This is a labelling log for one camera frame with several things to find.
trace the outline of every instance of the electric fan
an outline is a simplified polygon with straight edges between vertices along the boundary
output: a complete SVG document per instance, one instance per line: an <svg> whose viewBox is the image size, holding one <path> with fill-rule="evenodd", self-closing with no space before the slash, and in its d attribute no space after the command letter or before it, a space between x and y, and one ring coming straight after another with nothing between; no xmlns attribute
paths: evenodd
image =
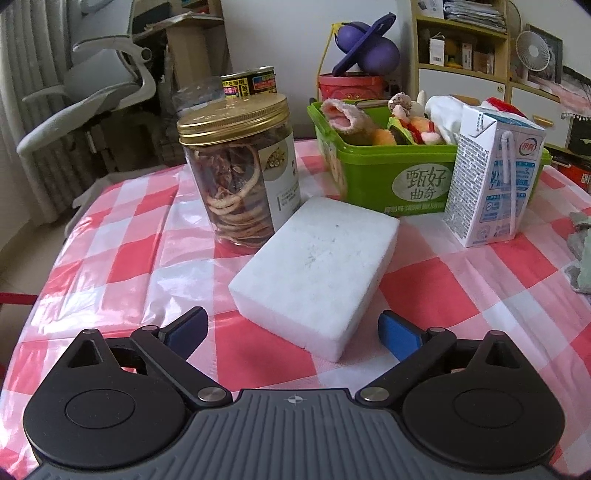
<svg viewBox="0 0 591 480"><path fill-rule="evenodd" d="M530 70L541 72L550 64L550 49L542 37L531 31L519 34L515 42L515 49L520 62L523 64L521 83L533 88L540 88L536 83L528 81Z"/></svg>

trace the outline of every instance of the floor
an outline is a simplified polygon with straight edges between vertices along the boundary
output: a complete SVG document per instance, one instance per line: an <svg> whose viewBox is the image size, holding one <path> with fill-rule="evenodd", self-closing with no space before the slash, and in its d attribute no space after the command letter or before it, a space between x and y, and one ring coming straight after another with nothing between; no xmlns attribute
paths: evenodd
<svg viewBox="0 0 591 480"><path fill-rule="evenodd" d="M43 225L0 265L0 291L38 294L64 243L67 220ZM31 306L0 306L0 365L8 366Z"/></svg>

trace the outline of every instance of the cabinet handle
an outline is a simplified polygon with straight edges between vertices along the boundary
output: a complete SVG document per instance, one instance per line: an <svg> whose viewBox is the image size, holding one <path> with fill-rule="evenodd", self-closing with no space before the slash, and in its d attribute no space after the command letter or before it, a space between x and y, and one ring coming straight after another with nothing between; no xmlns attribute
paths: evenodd
<svg viewBox="0 0 591 480"><path fill-rule="evenodd" d="M534 115L533 116L534 122L537 123L539 126L544 128L551 128L554 126L554 122L552 120L548 120L543 116Z"/></svg>

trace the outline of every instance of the plastic tablecloth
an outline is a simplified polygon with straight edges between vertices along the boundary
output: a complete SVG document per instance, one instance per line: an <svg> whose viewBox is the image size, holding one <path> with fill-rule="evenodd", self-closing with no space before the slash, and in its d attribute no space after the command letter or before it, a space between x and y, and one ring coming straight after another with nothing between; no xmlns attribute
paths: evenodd
<svg viewBox="0 0 591 480"><path fill-rule="evenodd" d="M315 141L296 146L304 196L338 197ZM228 283L250 256L228 255L213 239L187 167L110 187L70 235L34 306L0 398L0 465L17 478L35 466L22 412L81 329L127 336L166 325L189 308L210 316L207 339L189 358L233 392L241 388L332 388L355 392L397 360L381 346L378 315L392 309L421 328L461 338L506 331L566 413L553 459L562 472L591 468L591 305L564 269L569 212L591 213L591 197L546 167L511 242L464 249L441 214L401 220L398 244L359 330L330 363L244 319Z"/></svg>

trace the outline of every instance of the metal can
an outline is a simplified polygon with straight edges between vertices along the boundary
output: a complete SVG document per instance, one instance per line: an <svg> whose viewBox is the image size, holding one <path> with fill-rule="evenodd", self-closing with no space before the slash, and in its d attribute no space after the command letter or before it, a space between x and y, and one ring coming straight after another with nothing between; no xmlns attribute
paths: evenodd
<svg viewBox="0 0 591 480"><path fill-rule="evenodd" d="M263 92L277 93L274 67L260 67L224 75L222 85L226 98L246 97Z"/></svg>

